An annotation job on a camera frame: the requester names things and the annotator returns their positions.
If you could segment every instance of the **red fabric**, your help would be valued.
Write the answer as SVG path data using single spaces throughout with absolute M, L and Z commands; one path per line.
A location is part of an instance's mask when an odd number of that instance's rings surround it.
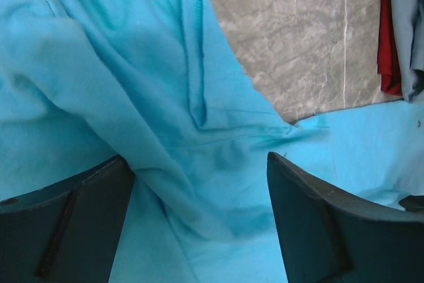
M 392 0 L 381 0 L 380 36 L 378 41 L 378 73 L 382 76 L 382 91 L 402 95 L 401 75 L 392 20 Z

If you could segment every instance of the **wrinkled fabric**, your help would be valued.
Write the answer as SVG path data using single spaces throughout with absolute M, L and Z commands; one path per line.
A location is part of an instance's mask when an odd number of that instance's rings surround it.
M 424 107 L 289 125 L 210 0 L 0 0 L 0 30 L 0 199 L 123 156 L 136 182 L 110 282 L 287 282 L 270 151 L 382 204 L 423 194 Z
M 392 0 L 403 97 L 424 101 L 424 0 Z
M 393 31 L 392 0 L 381 0 L 377 72 L 382 76 L 382 91 L 402 96 L 401 73 Z

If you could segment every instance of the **folded cloth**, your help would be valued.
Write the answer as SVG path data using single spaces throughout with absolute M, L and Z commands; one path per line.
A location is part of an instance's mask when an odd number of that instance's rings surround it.
M 382 91 L 402 95 L 401 74 L 392 21 L 392 0 L 381 0 L 380 34 L 378 41 L 378 73 L 382 76 Z
M 403 97 L 424 101 L 424 0 L 392 0 Z
M 123 156 L 137 178 L 110 282 L 287 282 L 269 151 L 384 204 L 423 193 L 424 107 L 289 125 L 210 0 L 0 0 L 0 30 L 0 199 Z

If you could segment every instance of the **gray cloth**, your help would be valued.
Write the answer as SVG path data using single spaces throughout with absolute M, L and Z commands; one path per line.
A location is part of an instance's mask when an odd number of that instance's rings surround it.
M 424 0 L 392 0 L 394 34 L 408 102 L 424 101 Z

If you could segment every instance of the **gray surface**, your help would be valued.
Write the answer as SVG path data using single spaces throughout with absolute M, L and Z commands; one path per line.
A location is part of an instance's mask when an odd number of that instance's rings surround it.
M 380 0 L 212 0 L 246 73 L 287 121 L 385 101 Z

